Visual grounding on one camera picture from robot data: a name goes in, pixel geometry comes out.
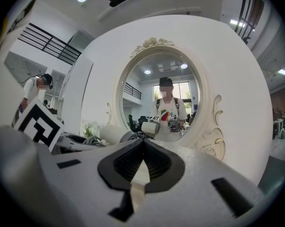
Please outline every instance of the cap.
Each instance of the cap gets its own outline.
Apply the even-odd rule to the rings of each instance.
[[[52,82],[52,77],[51,77],[51,75],[50,75],[50,74],[44,74],[43,77],[44,77],[44,80],[45,80],[45,82],[46,82],[45,84],[50,85],[51,82]]]
[[[172,87],[173,82],[170,78],[160,78],[160,87]]]

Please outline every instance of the backpack strap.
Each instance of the backpack strap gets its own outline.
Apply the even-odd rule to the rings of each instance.
[[[175,105],[176,105],[176,108],[177,108],[177,113],[178,113],[178,117],[179,117],[179,104],[178,104],[178,98],[174,98],[175,100]]]
[[[157,114],[158,114],[158,108],[160,107],[160,98],[156,101],[156,108],[157,108]]]

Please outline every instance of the window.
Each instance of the window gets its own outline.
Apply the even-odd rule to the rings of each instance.
[[[189,82],[173,83],[173,96],[176,98],[181,98],[185,103],[185,108],[187,114],[192,114],[192,100]],[[160,86],[156,85],[153,87],[153,100],[162,98],[160,94]]]

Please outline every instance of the ornate mirror frame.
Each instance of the ornate mirror frame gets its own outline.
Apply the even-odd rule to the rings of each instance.
[[[225,143],[218,122],[218,116],[223,113],[218,107],[222,97],[214,95],[211,80],[204,62],[195,53],[179,44],[174,44],[172,41],[163,38],[150,38],[144,41],[142,45],[136,47],[130,55],[130,61],[119,77],[112,100],[112,107],[109,103],[107,104],[109,107],[107,112],[109,114],[109,122],[130,130],[123,112],[123,90],[127,77],[134,66],[143,58],[156,52],[163,53],[165,51],[177,54],[188,62],[188,66],[191,66],[191,71],[194,72],[199,92],[198,109],[190,129],[178,140],[172,142],[172,144],[175,146],[196,148],[204,153],[215,156],[219,160],[223,160]]]

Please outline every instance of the white t-shirt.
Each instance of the white t-shirt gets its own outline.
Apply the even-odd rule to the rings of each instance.
[[[27,104],[29,103],[37,96],[39,89],[36,85],[36,78],[30,78],[24,85],[24,91],[25,95],[24,97],[28,99]]]
[[[167,104],[163,101],[163,99],[160,99],[160,106],[158,108],[158,114],[157,114],[157,108],[156,108],[157,100],[154,101],[152,116],[160,117],[160,130],[158,134],[155,136],[156,140],[169,142],[169,141],[175,141],[179,139],[181,133],[171,132],[168,126],[168,117],[170,115],[177,115],[179,120],[187,119],[187,113],[186,113],[184,101],[178,98],[177,102],[179,104],[179,115],[177,112],[174,98],[172,98],[171,102]]]

